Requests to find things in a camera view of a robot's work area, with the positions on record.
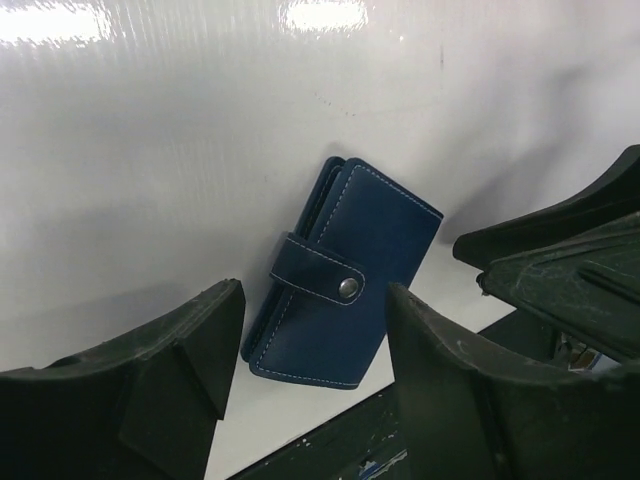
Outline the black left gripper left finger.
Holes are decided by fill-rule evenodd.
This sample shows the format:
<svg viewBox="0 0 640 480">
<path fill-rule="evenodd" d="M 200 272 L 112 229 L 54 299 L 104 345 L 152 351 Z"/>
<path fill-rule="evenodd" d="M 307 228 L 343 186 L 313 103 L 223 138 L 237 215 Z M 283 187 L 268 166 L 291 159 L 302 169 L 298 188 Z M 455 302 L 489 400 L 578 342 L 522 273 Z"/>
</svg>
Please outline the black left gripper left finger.
<svg viewBox="0 0 640 480">
<path fill-rule="evenodd" d="M 240 281 L 100 345 L 1 375 L 5 479 L 201 479 L 244 321 Z"/>
</svg>

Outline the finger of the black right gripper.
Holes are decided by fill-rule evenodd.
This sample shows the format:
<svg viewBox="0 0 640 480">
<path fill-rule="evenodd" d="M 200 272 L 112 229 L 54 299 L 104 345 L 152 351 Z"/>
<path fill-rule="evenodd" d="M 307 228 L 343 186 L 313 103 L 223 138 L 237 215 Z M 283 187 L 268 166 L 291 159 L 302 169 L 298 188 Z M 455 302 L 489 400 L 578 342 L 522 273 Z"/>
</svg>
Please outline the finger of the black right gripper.
<svg viewBox="0 0 640 480">
<path fill-rule="evenodd" d="M 558 204 L 460 236 L 482 291 L 611 358 L 639 355 L 639 148 Z"/>
</svg>

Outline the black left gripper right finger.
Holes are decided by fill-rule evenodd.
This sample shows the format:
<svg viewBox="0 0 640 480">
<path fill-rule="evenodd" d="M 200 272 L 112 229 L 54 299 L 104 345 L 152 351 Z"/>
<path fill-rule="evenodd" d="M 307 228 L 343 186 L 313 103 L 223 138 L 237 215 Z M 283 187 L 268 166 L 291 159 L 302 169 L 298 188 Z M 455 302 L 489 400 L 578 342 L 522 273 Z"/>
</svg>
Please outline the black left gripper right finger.
<svg viewBox="0 0 640 480">
<path fill-rule="evenodd" d="M 579 374 L 508 350 L 393 284 L 388 343 L 415 479 L 635 479 L 639 365 Z"/>
</svg>

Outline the blue leather card holder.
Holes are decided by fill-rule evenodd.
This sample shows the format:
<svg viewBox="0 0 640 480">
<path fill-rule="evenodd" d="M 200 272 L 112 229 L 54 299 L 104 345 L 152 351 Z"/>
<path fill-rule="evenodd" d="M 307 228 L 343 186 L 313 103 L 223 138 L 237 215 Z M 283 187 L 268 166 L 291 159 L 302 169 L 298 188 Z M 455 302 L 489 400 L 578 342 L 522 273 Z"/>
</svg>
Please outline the blue leather card holder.
<svg viewBox="0 0 640 480">
<path fill-rule="evenodd" d="M 443 221 L 359 158 L 326 160 L 271 266 L 241 356 L 262 378 L 352 390 L 386 335 L 385 295 L 409 286 Z"/>
</svg>

